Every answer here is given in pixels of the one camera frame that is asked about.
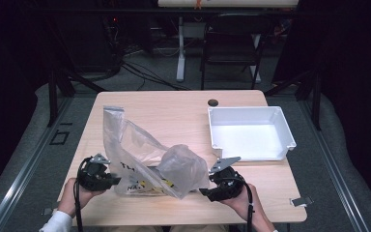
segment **sleeve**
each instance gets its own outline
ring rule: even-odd
[[[68,232],[70,229],[71,216],[61,211],[56,211],[39,232]]]

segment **gray carpet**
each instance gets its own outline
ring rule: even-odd
[[[265,57],[260,69],[262,82],[256,86],[257,89],[266,91],[271,88],[271,77],[282,45],[281,43],[272,44],[265,50]],[[138,52],[125,57],[125,61],[147,67],[147,69],[173,85],[182,85],[193,90],[199,89],[199,43],[192,43],[186,51],[185,81],[182,83],[177,83],[175,80],[177,54],[168,56],[167,54],[173,54],[173,51],[165,50],[164,52],[166,53],[162,55],[157,51],[153,56]],[[241,73],[240,70],[241,68],[223,70],[212,67],[209,71],[209,78],[221,73],[224,75],[225,81],[210,82],[207,87],[210,89],[249,89],[249,72]],[[242,82],[231,82],[227,79],[227,76],[238,76]],[[110,91],[172,90],[171,87],[166,85],[156,84],[152,81],[144,82],[142,78],[134,76],[124,69],[117,75],[96,83]],[[33,176],[18,198],[15,207],[2,223],[2,231],[37,231],[49,219],[49,216],[41,215],[42,209],[50,207],[57,200],[95,99],[95,93],[92,90],[80,83],[74,82],[73,85],[78,94],[71,100],[60,98],[59,102],[65,102],[65,113],[61,115],[44,142],[44,146],[40,149],[43,154],[42,158],[39,160],[36,170],[33,170]],[[282,107],[293,136],[297,141],[298,146],[294,151],[289,152],[288,160],[300,194],[311,196],[315,200],[314,204],[306,208],[307,220],[303,223],[292,224],[291,230],[356,231],[329,176],[323,159],[324,153],[320,148],[314,130],[307,122],[309,115],[303,112],[301,108],[303,102],[295,101],[292,95],[296,88],[296,86],[292,86],[277,97],[267,98],[269,105]],[[39,104],[31,124],[0,178],[0,204],[25,161],[34,155],[37,144],[47,133],[47,86],[43,86],[37,92],[37,95],[39,96]],[[349,158],[347,158],[340,123],[335,117],[333,108],[325,98],[323,98],[322,104],[321,126],[322,134],[339,163],[346,182],[349,183],[351,191],[355,194],[356,202],[371,230],[371,192],[358,176],[349,162]],[[279,231],[287,230],[285,224],[277,224],[276,226]],[[85,231],[97,231],[97,228],[86,228]]]

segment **white plastic bin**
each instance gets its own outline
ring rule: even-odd
[[[283,160],[297,143],[279,106],[209,107],[213,153],[241,161]]]

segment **translucent plastic bag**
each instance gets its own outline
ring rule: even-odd
[[[110,172],[121,177],[115,191],[134,195],[171,195],[209,187],[206,162],[186,145],[167,148],[148,132],[124,119],[124,109],[103,110],[103,142]]]

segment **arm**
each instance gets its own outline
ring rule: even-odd
[[[50,231],[69,231],[71,228],[71,219],[75,217],[74,194],[73,187],[75,178],[70,178],[65,184],[58,211],[44,225],[40,232]],[[83,209],[87,203],[97,195],[104,191],[89,191],[84,187],[79,188],[80,207]]]
[[[252,226],[258,232],[272,232],[275,230],[273,224],[267,218],[267,215],[264,212],[264,209],[261,205],[260,198],[258,197],[258,192],[256,187],[248,184],[252,191],[252,200],[254,203],[254,211],[252,217]],[[231,207],[236,213],[244,220],[247,220],[247,209],[248,209],[248,193],[246,188],[243,187],[243,191],[236,198],[231,198],[227,200],[220,201],[222,204],[225,204]]]

